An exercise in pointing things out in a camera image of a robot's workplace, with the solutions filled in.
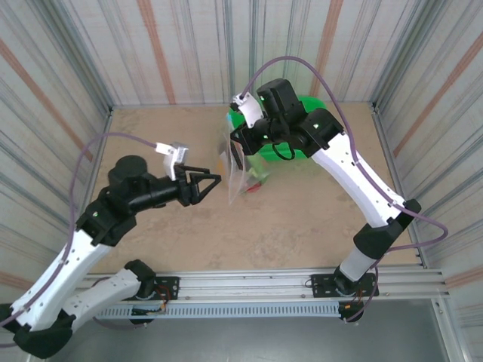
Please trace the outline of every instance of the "clear plastic bag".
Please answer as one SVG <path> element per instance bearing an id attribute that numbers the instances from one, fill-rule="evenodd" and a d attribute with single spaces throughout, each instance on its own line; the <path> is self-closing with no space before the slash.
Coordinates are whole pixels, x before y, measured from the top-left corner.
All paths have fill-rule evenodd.
<path id="1" fill-rule="evenodd" d="M 269 175 L 268 164 L 260 155 L 245 156 L 239 143 L 231 141 L 232 119 L 226 115 L 223 135 L 218 146 L 218 168 L 228 186 L 228 202 L 245 192 L 255 192 Z"/>

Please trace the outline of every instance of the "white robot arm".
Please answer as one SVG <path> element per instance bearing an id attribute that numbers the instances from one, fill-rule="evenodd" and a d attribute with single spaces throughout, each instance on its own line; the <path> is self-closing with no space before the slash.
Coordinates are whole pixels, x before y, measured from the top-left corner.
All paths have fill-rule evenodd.
<path id="1" fill-rule="evenodd" d="M 137 213 L 175 200 L 185 207 L 197 204 L 221 181 L 208 169 L 185 166 L 188 148 L 182 144 L 157 143 L 156 151 L 165 155 L 167 176 L 156 178 L 148 173 L 146 162 L 139 156 L 121 158 L 108 174 L 109 186 L 79 217 L 68 258 L 63 260 L 66 245 L 25 294 L 11 305 L 0 305 L 0 321 L 22 312 L 3 327 L 15 334 L 14 341 L 24 351 L 48 358 L 85 321 L 106 307 L 133 296 L 147 297 L 154 291 L 155 272 L 134 260 L 108 280 L 72 295 L 92 266 L 135 227 Z M 203 179 L 213 181 L 200 191 L 198 184 Z M 59 274 L 45 288 L 60 263 L 63 267 Z M 40 297 L 25 309 L 24 305 L 43 288 Z"/>
<path id="2" fill-rule="evenodd" d="M 254 155 L 266 144 L 287 142 L 328 171 L 365 215 L 368 223 L 355 235 L 355 248 L 334 272 L 337 292 L 353 295 L 368 269 L 384 256 L 412 217 L 388 204 L 362 175 L 352 159 L 349 137 L 329 111 L 307 113 L 286 79 L 271 81 L 257 93 L 265 112 L 249 93 L 234 97 L 231 107 L 243 114 L 246 124 L 237 127 L 231 139 L 241 144 L 246 155 Z M 395 203 L 420 211 L 415 200 L 406 201 L 391 190 L 360 155 L 358 162 Z"/>

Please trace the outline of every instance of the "striped wall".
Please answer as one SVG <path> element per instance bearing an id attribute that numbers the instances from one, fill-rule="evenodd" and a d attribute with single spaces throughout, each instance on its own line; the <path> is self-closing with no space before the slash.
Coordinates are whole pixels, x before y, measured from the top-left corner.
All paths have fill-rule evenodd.
<path id="1" fill-rule="evenodd" d="M 28 289 L 66 242 L 68 188 L 106 107 L 34 1 L 0 2 L 0 302 Z M 93 155 L 75 190 L 83 200 Z"/>
<path id="2" fill-rule="evenodd" d="M 422 44 L 380 103 L 405 195 L 450 236 L 443 268 L 475 360 L 483 360 L 483 2 L 440 2 Z M 440 231 L 417 223 L 421 241 Z"/>
<path id="3" fill-rule="evenodd" d="M 55 0 L 116 105 L 226 103 L 266 61 L 317 65 L 340 100 L 367 101 L 395 61 L 422 0 Z M 297 63 L 290 79 L 326 99 Z"/>

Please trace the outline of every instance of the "purple cable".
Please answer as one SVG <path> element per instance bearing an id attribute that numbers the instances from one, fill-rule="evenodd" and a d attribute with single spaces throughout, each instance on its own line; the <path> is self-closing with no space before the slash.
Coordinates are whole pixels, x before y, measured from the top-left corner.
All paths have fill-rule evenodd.
<path id="1" fill-rule="evenodd" d="M 420 220 L 423 220 L 425 222 L 428 222 L 429 224 L 432 224 L 434 226 L 437 226 L 439 227 L 443 233 L 438 236 L 437 238 L 435 239 L 432 239 L 432 240 L 429 240 L 429 241 L 424 241 L 423 243 L 415 243 L 415 244 L 409 244 L 409 245 L 402 245 L 400 247 L 391 247 L 387 250 L 387 252 L 391 252 L 391 251 L 397 251 L 397 250 L 404 250 L 404 249 L 413 249 L 413 248 L 417 248 L 417 247 L 428 247 L 430 245 L 434 245 L 434 244 L 437 244 L 439 241 L 442 241 L 444 240 L 447 236 L 448 236 L 448 228 L 443 225 L 442 223 L 434 220 L 434 219 L 431 219 L 430 217 L 427 217 L 427 216 L 424 216 L 424 215 L 421 215 L 419 213 L 415 213 L 413 211 L 410 211 L 408 209 L 406 209 L 405 207 L 401 206 L 401 205 L 398 205 L 395 203 L 394 200 L 392 200 L 385 192 L 384 190 L 382 190 L 375 182 L 374 180 L 372 179 L 372 177 L 369 175 L 369 173 L 364 169 L 364 167 L 359 163 L 359 159 L 358 159 L 358 156 L 357 156 L 357 149 L 355 148 L 355 139 L 354 139 L 354 133 L 352 132 L 352 128 L 350 127 L 349 125 L 349 122 L 347 121 L 347 118 L 346 116 L 344 115 L 344 112 L 343 110 L 340 108 L 340 105 L 339 103 L 337 102 L 337 99 L 334 95 L 334 93 L 332 92 L 332 90 L 329 88 L 327 82 L 324 80 L 324 78 L 322 78 L 321 74 L 317 71 L 317 69 L 315 69 L 312 64 L 308 63 L 307 61 L 299 58 L 299 57 L 294 57 L 294 56 L 291 56 L 291 55 L 284 55 L 282 57 L 276 57 L 272 60 L 269 60 L 268 62 L 266 62 L 265 64 L 262 65 L 262 67 L 260 69 L 258 69 L 254 76 L 251 77 L 250 81 L 248 82 L 247 86 L 245 87 L 245 89 L 243 90 L 243 92 L 241 93 L 241 98 L 243 98 L 245 96 L 245 94 L 248 92 L 248 90 L 251 88 L 251 86 L 254 84 L 255 80 L 258 78 L 258 76 L 260 74 L 262 74 L 262 72 L 268 68 L 269 66 L 271 66 L 272 64 L 274 63 L 277 63 L 277 62 L 280 62 L 282 60 L 294 60 L 298 63 L 302 63 L 304 66 L 306 66 L 307 68 L 309 68 L 312 73 L 315 75 L 315 77 L 317 77 L 317 79 L 321 82 L 322 86 L 324 87 L 325 91 L 327 92 L 327 94 L 329 95 L 329 97 L 331 98 L 332 100 L 332 103 L 334 103 L 334 106 L 336 108 L 336 110 L 339 112 L 339 115 L 340 115 L 340 118 L 342 119 L 342 122 L 344 123 L 344 126 L 346 127 L 346 132 L 347 132 L 347 136 L 349 137 L 349 144 L 350 144 L 350 153 L 352 155 L 352 159 L 354 160 L 354 164 L 357 166 L 357 168 L 361 171 L 362 175 L 366 178 L 366 180 L 377 190 L 377 192 L 380 193 L 380 195 L 387 201 L 389 202 L 392 206 L 394 206 L 396 209 L 398 209 L 399 211 L 401 211 L 402 213 L 406 213 L 407 215 L 409 216 L 412 216 L 416 219 L 420 219 Z M 371 302 L 372 298 L 374 297 L 374 294 L 376 293 L 376 289 L 377 289 L 377 280 L 379 278 L 379 272 L 377 270 L 377 264 L 380 262 L 380 260 L 377 260 L 374 265 L 371 266 L 371 268 L 375 268 L 375 271 L 376 271 L 376 283 L 374 285 L 374 288 L 371 292 L 371 295 L 369 296 L 367 302 L 364 304 L 364 306 L 361 308 L 360 311 L 358 311 L 356 314 L 354 314 L 352 317 L 350 318 L 347 318 L 346 321 L 351 321 L 352 319 L 354 319 L 355 317 L 357 317 L 358 315 L 360 315 L 368 306 L 368 304 Z"/>
<path id="2" fill-rule="evenodd" d="M 80 155 L 77 158 L 77 163 L 75 164 L 74 172 L 72 174 L 72 180 L 70 182 L 70 187 L 69 187 L 69 235 L 67 239 L 67 244 L 66 248 L 64 249 L 64 252 L 62 254 L 62 260 L 65 262 L 67 260 L 67 256 L 70 253 L 70 249 L 72 246 L 73 238 L 74 238 L 74 231 L 75 231 L 75 208 L 74 208 L 74 185 L 75 185 L 75 179 L 77 178 L 77 173 L 79 168 L 81 167 L 81 162 L 83 157 L 85 156 L 86 152 L 89 150 L 89 147 L 91 147 L 94 143 L 100 141 L 102 138 L 106 138 L 109 136 L 119 136 L 119 137 L 125 137 L 130 140 L 134 140 L 137 142 L 141 142 L 149 147 L 156 148 L 155 143 L 151 143 L 149 141 L 143 140 L 142 138 L 132 136 L 127 133 L 122 133 L 122 132 L 106 132 L 106 133 L 101 133 L 95 136 L 92 140 L 90 140 L 84 148 L 81 150 Z M 23 311 L 27 310 L 40 296 L 46 291 L 47 288 L 54 282 L 55 278 L 59 275 L 60 270 L 62 270 L 63 267 L 63 262 L 59 263 L 59 265 L 55 268 L 54 272 L 52 273 L 51 277 L 47 280 L 47 282 L 43 285 L 42 288 L 38 290 L 36 294 L 23 306 L 23 309 L 20 309 L 18 312 L 12 314 L 9 318 L 5 319 L 4 321 L 0 322 L 0 327 L 3 327 L 6 324 L 9 324 L 10 322 L 14 321 L 17 319 L 19 315 L 23 313 Z M 14 347 L 16 344 L 7 344 L 7 345 L 0 345 L 0 348 L 7 348 L 7 347 Z"/>
<path id="3" fill-rule="evenodd" d="M 97 283 L 100 283 L 101 281 L 104 281 L 106 279 L 109 279 L 109 277 L 104 277 L 104 278 L 101 278 L 101 279 L 97 279 L 96 282 L 94 284 L 92 284 L 92 287 L 95 287 Z M 137 328 L 144 327 L 144 324 L 133 324 L 133 325 L 121 326 L 119 324 L 114 324 L 114 323 L 110 323 L 110 322 L 99 321 L 95 317 L 92 317 L 92 320 L 94 322 L 96 322 L 97 324 L 99 324 L 100 326 L 103 326 L 105 328 L 109 328 L 110 330 L 135 330 Z"/>

